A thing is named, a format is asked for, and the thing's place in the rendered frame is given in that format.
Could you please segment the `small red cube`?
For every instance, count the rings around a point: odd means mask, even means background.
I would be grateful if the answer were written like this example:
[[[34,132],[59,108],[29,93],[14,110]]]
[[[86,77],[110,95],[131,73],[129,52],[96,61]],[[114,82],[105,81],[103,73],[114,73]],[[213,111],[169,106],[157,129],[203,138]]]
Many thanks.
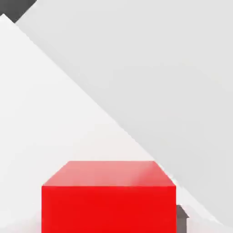
[[[42,185],[41,233],[177,233],[176,186],[154,161],[70,161]]]

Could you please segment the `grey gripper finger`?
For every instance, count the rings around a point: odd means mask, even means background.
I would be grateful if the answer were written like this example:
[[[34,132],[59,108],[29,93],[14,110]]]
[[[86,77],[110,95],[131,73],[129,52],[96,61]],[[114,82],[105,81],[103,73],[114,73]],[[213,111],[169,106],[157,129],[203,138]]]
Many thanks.
[[[207,221],[200,217],[190,207],[178,204],[177,211],[177,233],[209,233]]]

